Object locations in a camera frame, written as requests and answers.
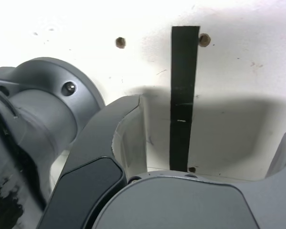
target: screw head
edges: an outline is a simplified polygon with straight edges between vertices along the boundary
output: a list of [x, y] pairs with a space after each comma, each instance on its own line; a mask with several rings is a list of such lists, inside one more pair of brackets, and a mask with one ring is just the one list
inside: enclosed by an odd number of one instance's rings
[[72, 94], [75, 92], [76, 86], [75, 86], [74, 83], [72, 83], [72, 82], [67, 82], [67, 83], [65, 84], [65, 87], [66, 87], [66, 89], [67, 89], [68, 92], [70, 92], [70, 93], [72, 93]]

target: mounting bolt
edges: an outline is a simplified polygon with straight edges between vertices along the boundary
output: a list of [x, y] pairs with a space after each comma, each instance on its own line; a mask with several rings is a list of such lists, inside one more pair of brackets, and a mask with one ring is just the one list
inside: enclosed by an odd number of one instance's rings
[[70, 92], [70, 93], [72, 93], [72, 94], [75, 92], [76, 87], [75, 87], [75, 84], [74, 84], [74, 83], [72, 83], [72, 82], [67, 82], [67, 83], [65, 84], [65, 87], [66, 87], [66, 89], [68, 90], [68, 92]]

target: black tape strip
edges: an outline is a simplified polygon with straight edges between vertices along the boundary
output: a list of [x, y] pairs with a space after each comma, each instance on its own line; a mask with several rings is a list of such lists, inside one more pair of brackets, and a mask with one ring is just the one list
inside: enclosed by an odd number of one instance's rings
[[170, 169], [187, 171], [199, 26], [172, 28]]

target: white panel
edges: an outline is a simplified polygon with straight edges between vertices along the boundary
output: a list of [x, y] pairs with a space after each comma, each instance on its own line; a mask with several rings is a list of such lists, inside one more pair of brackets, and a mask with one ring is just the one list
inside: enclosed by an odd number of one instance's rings
[[148, 164], [168, 168], [172, 25], [212, 39], [199, 48], [189, 166], [262, 178], [286, 131], [286, 0], [0, 1], [0, 67], [50, 56], [86, 73], [106, 104], [145, 93]]

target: black marking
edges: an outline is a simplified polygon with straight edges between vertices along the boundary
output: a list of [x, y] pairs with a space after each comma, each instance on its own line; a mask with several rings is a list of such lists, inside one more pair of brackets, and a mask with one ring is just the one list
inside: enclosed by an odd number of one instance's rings
[[199, 29], [172, 28], [170, 169], [183, 172], [190, 145]]
[[6, 197], [1, 196], [1, 189], [0, 185], [0, 229], [12, 229], [23, 215], [22, 205], [18, 203], [19, 189], [9, 191]]

